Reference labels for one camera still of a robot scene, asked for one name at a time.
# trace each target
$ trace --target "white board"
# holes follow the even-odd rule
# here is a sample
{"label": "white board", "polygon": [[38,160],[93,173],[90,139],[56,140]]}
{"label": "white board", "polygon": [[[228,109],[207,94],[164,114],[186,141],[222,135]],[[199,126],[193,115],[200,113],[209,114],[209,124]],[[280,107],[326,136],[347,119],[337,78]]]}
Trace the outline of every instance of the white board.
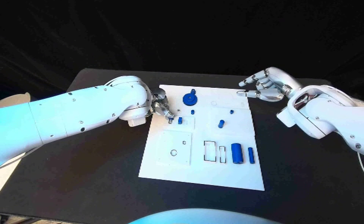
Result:
{"label": "white board", "polygon": [[[170,85],[160,88],[176,117],[168,124],[163,116],[152,115],[138,177],[264,191],[246,98],[236,96],[236,89]],[[186,106],[181,98],[191,89],[197,102]],[[225,121],[222,128],[217,128],[219,120]],[[204,147],[204,141],[215,142],[216,161],[203,160],[204,151],[209,151],[207,159],[213,156],[212,145],[206,143]],[[239,165],[232,163],[232,143],[239,143],[242,148]],[[248,161],[248,147],[254,164]],[[219,162],[220,153],[225,163]]]}

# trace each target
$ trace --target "robotic hand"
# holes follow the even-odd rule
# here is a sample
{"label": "robotic hand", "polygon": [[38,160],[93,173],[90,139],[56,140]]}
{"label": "robotic hand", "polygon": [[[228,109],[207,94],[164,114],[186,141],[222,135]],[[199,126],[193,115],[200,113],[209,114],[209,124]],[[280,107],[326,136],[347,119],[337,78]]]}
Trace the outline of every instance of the robotic hand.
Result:
{"label": "robotic hand", "polygon": [[316,139],[334,131],[347,146],[364,154],[364,107],[358,106],[356,100],[330,86],[303,87],[297,80],[274,67],[255,73],[238,85],[243,86],[254,81],[256,91],[239,90],[238,96],[272,102],[285,96],[287,106],[277,113],[284,125],[291,127],[295,124]]}
{"label": "robotic hand", "polygon": [[171,122],[168,101],[160,88],[148,90],[134,76],[102,86],[0,108],[0,165],[43,144],[79,134],[119,118],[128,126],[155,113]]}

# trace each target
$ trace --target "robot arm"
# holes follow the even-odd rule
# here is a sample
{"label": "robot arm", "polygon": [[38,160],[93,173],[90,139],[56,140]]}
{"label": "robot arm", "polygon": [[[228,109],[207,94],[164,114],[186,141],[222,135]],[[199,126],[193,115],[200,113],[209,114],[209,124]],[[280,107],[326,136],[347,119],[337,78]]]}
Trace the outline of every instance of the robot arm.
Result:
{"label": "robot arm", "polygon": [[126,120],[128,126],[145,123],[154,106],[167,98],[154,95],[134,76],[112,79],[105,85],[72,91],[47,99],[0,109],[0,165],[20,153],[111,123]]}
{"label": "robot arm", "polygon": [[295,79],[280,69],[271,67],[248,77],[239,86],[256,80],[256,91],[241,90],[239,96],[278,101],[285,96],[287,106],[277,118],[287,127],[294,124],[304,133],[320,139],[332,131],[343,138],[347,146],[364,154],[364,107],[330,86],[303,87]]}

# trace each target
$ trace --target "rectangular outline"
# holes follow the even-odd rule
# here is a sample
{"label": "rectangular outline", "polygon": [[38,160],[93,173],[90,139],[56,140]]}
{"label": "rectangular outline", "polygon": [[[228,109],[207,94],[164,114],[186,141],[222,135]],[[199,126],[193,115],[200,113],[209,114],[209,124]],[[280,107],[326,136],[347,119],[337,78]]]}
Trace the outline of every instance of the rectangular outline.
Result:
{"label": "rectangular outline", "polygon": [[215,145],[215,161],[210,161],[210,160],[206,160],[206,159],[204,159],[204,153],[203,153],[203,161],[216,162],[216,142],[215,142],[215,141],[207,141],[207,142],[212,142],[213,145]]}
{"label": "rectangular outline", "polygon": [[223,148],[223,152],[225,152],[225,146],[217,146],[219,163],[220,163],[220,164],[225,164],[225,162],[220,162],[220,151],[219,151],[219,148]]}

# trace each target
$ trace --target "large blue cylinder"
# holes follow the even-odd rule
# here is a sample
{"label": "large blue cylinder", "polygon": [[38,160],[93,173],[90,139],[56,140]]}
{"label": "large blue cylinder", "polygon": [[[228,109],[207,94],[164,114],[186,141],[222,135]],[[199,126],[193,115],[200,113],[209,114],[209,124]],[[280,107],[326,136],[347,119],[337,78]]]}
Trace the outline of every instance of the large blue cylinder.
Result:
{"label": "large blue cylinder", "polygon": [[230,153],[232,153],[232,163],[239,165],[242,164],[242,151],[239,144],[230,144]]}

